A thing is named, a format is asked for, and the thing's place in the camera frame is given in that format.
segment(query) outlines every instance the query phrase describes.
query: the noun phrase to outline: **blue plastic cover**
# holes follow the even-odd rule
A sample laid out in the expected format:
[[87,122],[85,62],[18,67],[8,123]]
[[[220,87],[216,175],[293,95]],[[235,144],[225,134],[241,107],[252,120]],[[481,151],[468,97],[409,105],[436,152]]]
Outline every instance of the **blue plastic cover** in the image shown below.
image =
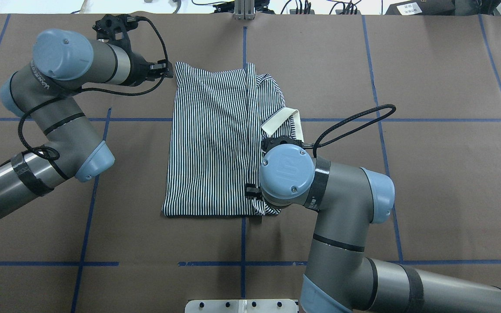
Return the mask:
[[299,303],[307,313],[353,313],[303,275]]
[[390,217],[391,209],[394,207],[395,187],[391,178],[384,174],[372,172],[366,168],[361,168],[372,190],[372,201],[374,202],[374,217],[372,224],[386,222]]
[[47,77],[73,80],[88,71],[94,60],[94,49],[90,41],[77,32],[50,28],[36,38],[32,57]]
[[281,200],[304,194],[314,179],[314,163],[303,148],[282,144],[268,151],[258,171],[263,191]]
[[78,172],[75,174],[75,178],[82,183],[88,182],[93,177],[109,169],[113,163],[115,163],[115,158],[107,147],[106,142],[102,141],[94,151],[92,151],[82,166],[80,166]]
[[18,107],[17,104],[13,100],[13,96],[10,94],[10,80],[13,77],[9,77],[7,81],[2,85],[0,89],[0,99],[1,102],[3,103],[3,106],[11,111],[14,115],[17,115],[18,117],[22,117],[24,115],[24,112],[22,112]]

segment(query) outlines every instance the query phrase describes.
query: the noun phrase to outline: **white bracket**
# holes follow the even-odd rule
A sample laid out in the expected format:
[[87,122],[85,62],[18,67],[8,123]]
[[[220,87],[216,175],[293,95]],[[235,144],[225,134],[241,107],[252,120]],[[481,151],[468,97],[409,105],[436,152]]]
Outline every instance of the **white bracket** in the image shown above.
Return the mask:
[[291,299],[192,300],[185,313],[298,313]]
[[235,0],[233,18],[236,20],[254,20],[254,0]]

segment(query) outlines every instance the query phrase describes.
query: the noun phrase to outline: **striped shirt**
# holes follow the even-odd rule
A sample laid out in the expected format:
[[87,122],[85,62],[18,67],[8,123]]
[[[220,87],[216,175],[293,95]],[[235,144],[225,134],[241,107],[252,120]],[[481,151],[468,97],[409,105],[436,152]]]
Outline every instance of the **striped shirt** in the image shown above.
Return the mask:
[[[212,73],[178,62],[175,72],[165,216],[278,214],[244,196],[245,184],[259,185],[261,125],[285,107],[276,81],[252,63]],[[296,137],[293,117],[273,134],[281,135]]]

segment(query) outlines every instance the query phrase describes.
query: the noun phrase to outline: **black and white striped cloth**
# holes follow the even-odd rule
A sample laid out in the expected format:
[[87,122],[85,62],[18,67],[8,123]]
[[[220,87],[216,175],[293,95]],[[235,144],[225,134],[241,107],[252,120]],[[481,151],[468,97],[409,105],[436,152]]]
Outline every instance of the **black and white striped cloth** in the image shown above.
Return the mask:
[[302,139],[298,111],[285,108],[273,77],[257,75],[251,63],[211,73],[178,62],[175,73],[165,216],[278,214],[260,200],[247,200],[244,186],[259,185],[263,137]]

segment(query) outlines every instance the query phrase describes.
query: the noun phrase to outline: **white label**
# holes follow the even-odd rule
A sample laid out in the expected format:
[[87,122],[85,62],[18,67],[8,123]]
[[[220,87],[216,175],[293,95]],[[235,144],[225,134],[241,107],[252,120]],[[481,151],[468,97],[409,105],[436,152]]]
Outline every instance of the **white label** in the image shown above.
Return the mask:
[[419,13],[423,12],[423,11],[421,11],[419,4],[417,4],[416,2],[402,4],[401,6],[397,6],[397,9],[401,13],[401,15],[413,15],[413,14],[419,14]]

